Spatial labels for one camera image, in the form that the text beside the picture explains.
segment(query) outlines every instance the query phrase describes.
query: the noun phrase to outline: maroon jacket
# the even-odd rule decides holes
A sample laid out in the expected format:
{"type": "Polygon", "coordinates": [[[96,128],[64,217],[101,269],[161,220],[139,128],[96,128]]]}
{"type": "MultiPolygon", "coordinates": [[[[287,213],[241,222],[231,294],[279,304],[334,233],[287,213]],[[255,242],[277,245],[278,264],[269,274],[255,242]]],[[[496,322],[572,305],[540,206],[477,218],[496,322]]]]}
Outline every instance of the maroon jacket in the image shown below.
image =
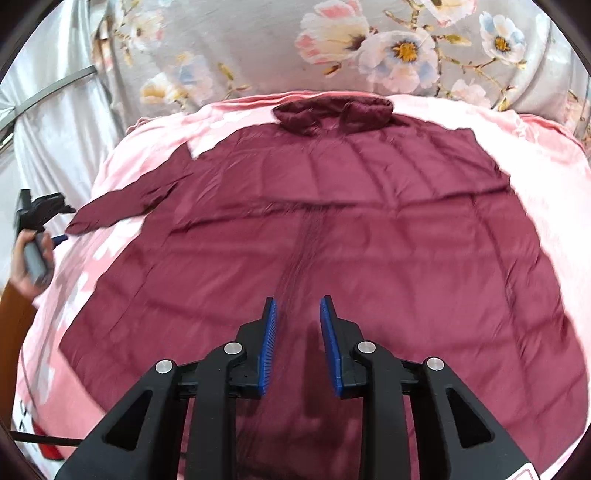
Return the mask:
{"type": "Polygon", "coordinates": [[[239,405],[243,477],[353,479],[361,405],[331,391],[319,300],[396,356],[443,358],[543,471],[583,433],[587,375],[552,265],[471,130],[385,99],[275,109],[186,145],[83,207],[81,234],[149,210],[61,342],[109,408],[156,361],[204,357],[280,309],[267,396],[239,405]]]}

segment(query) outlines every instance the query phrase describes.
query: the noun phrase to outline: floral fabric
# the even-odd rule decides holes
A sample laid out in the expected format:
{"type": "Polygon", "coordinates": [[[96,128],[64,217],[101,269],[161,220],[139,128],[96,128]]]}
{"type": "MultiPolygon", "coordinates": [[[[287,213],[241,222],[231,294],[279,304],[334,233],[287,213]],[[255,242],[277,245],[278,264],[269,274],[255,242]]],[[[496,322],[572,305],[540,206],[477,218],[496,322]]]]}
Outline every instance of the floral fabric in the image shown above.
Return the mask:
{"type": "Polygon", "coordinates": [[[93,52],[124,127],[243,95],[346,89],[533,113],[591,153],[589,75],[531,0],[108,1],[93,52]]]}

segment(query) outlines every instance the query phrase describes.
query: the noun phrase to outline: flower print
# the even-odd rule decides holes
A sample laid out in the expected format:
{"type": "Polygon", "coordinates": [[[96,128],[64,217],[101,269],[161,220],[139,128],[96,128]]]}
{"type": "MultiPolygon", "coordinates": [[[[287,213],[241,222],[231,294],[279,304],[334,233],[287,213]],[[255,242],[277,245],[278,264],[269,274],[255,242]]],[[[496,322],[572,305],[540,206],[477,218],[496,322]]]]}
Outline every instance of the flower print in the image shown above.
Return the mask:
{"type": "Polygon", "coordinates": [[[441,27],[449,27],[476,12],[476,0],[424,0],[422,4],[441,27]]]}
{"type": "Polygon", "coordinates": [[[236,76],[234,75],[234,72],[231,70],[231,68],[228,67],[228,65],[226,65],[224,62],[219,61],[217,63],[217,69],[228,80],[228,84],[226,85],[227,86],[226,95],[223,98],[224,100],[228,100],[234,93],[246,92],[247,90],[251,89],[251,86],[248,84],[239,85],[239,86],[235,87],[234,81],[236,80],[236,76]]]}
{"type": "Polygon", "coordinates": [[[103,50],[102,50],[102,42],[103,41],[104,40],[101,40],[100,38],[96,38],[92,42],[92,51],[90,52],[90,59],[92,60],[92,63],[96,66],[96,68],[99,72],[105,72],[105,71],[113,68],[112,58],[111,58],[111,61],[109,62],[109,64],[110,64],[109,68],[106,67],[105,59],[103,58],[103,50]]]}
{"type": "Polygon", "coordinates": [[[503,15],[493,17],[484,12],[480,15],[480,34],[482,47],[490,58],[500,59],[506,64],[523,60],[527,47],[525,37],[510,18],[503,15]]]}
{"type": "Polygon", "coordinates": [[[583,144],[585,155],[587,155],[587,159],[589,159],[591,157],[591,125],[587,125],[587,128],[585,128],[581,143],[583,144]]]}
{"type": "Polygon", "coordinates": [[[139,5],[139,0],[119,0],[114,2],[113,20],[116,30],[127,23],[127,15],[139,5]]]}
{"type": "Polygon", "coordinates": [[[131,14],[129,39],[139,51],[157,47],[163,36],[164,17],[160,11],[131,14]]]}
{"type": "Polygon", "coordinates": [[[459,79],[453,84],[451,94],[456,100],[463,100],[466,103],[484,108],[491,107],[491,101],[486,98],[486,90],[474,81],[468,85],[463,79],[459,79]]]}
{"type": "Polygon", "coordinates": [[[412,93],[439,79],[437,53],[431,35],[422,28],[413,32],[377,33],[359,50],[359,71],[370,82],[382,83],[394,93],[412,93]]]}
{"type": "Polygon", "coordinates": [[[358,0],[328,0],[301,20],[302,32],[295,41],[308,63],[341,62],[355,57],[369,36],[369,24],[358,0]]]}
{"type": "Polygon", "coordinates": [[[203,105],[213,96],[212,72],[203,55],[195,56],[188,51],[177,55],[177,65],[172,75],[196,104],[203,105]]]}
{"type": "Polygon", "coordinates": [[[147,104],[170,104],[179,101],[184,103],[187,94],[172,83],[164,72],[161,72],[142,85],[139,91],[139,98],[142,103],[147,104]]]}
{"type": "Polygon", "coordinates": [[[590,108],[591,105],[588,101],[585,101],[585,103],[582,104],[579,97],[577,97],[572,90],[569,90],[566,97],[566,103],[564,104],[562,118],[563,125],[574,133],[579,126],[579,122],[584,122],[585,117],[589,116],[590,108]]]}

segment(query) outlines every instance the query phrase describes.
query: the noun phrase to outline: pink blanket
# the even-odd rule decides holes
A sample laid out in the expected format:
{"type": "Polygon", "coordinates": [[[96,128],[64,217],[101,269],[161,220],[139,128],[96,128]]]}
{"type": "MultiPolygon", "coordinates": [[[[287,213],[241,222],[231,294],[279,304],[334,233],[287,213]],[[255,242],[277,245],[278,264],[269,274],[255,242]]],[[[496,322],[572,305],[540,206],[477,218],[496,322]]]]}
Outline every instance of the pink blanket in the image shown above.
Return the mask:
{"type": "MultiPolygon", "coordinates": [[[[193,115],[177,114],[143,123],[125,137],[101,166],[93,198],[120,189],[165,161],[184,142],[193,157],[237,129],[274,122],[282,102],[315,95],[293,92],[213,103],[193,115]]],[[[580,144],[561,126],[515,112],[493,112],[463,102],[389,97],[394,111],[446,128],[471,128],[480,145],[511,175],[511,184],[533,220],[561,284],[566,312],[591,361],[591,170],[580,144]]],[[[103,411],[89,397],[58,345],[90,297],[98,277],[139,233],[143,218],[72,239],[56,249],[56,277],[45,295],[25,345],[18,395],[38,424],[55,436],[84,437],[103,411]]],[[[550,478],[571,449],[542,478],[550,478]]]]}

